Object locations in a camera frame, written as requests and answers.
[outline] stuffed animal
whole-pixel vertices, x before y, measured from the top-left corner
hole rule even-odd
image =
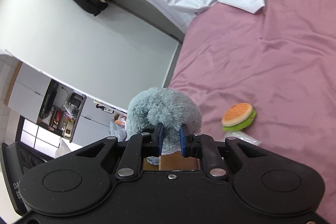
[[[150,88],[140,92],[129,103],[127,110],[127,138],[145,128],[154,129],[161,122],[165,128],[162,154],[181,151],[179,129],[188,126],[190,134],[200,133],[202,114],[185,94],[166,88]]]

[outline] bed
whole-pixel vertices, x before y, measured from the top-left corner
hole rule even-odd
[[[194,100],[216,140],[224,112],[251,103],[245,133],[316,169],[326,185],[317,213],[336,223],[335,0],[268,0],[256,14],[215,4],[189,26],[169,88]]]

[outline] jacket sleeve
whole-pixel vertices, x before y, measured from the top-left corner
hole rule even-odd
[[[99,0],[74,0],[74,2],[94,16],[99,15],[108,6],[107,3],[101,3]]]

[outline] plastic bag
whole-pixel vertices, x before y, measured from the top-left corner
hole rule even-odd
[[[110,136],[117,137],[118,142],[124,141],[127,136],[125,127],[115,123],[114,121],[111,121],[110,122]]]
[[[70,153],[71,150],[62,138],[59,138],[59,147],[55,151],[55,158],[62,157],[65,154]]]
[[[256,140],[255,138],[252,138],[250,135],[247,135],[246,133],[242,132],[242,131],[229,131],[225,134],[224,139],[222,140],[222,142],[225,141],[225,139],[227,137],[236,137],[238,139],[241,139],[245,142],[251,143],[253,145],[259,146],[261,141]]]

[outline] wooden cabinet edge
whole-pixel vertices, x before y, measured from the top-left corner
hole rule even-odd
[[[15,81],[16,81],[16,78],[17,78],[17,75],[19,74],[19,71],[21,69],[21,66],[22,66],[22,62],[20,61],[18,63],[18,65],[16,66],[16,69],[15,69],[15,72],[14,72],[14,75],[13,75],[13,78],[9,84],[9,87],[8,87],[8,91],[7,91],[7,94],[6,94],[6,99],[5,99],[5,105],[8,106],[8,103],[9,103],[9,99],[11,97],[11,94],[12,94],[12,90],[13,90],[13,87],[14,87],[14,84],[15,84]]]

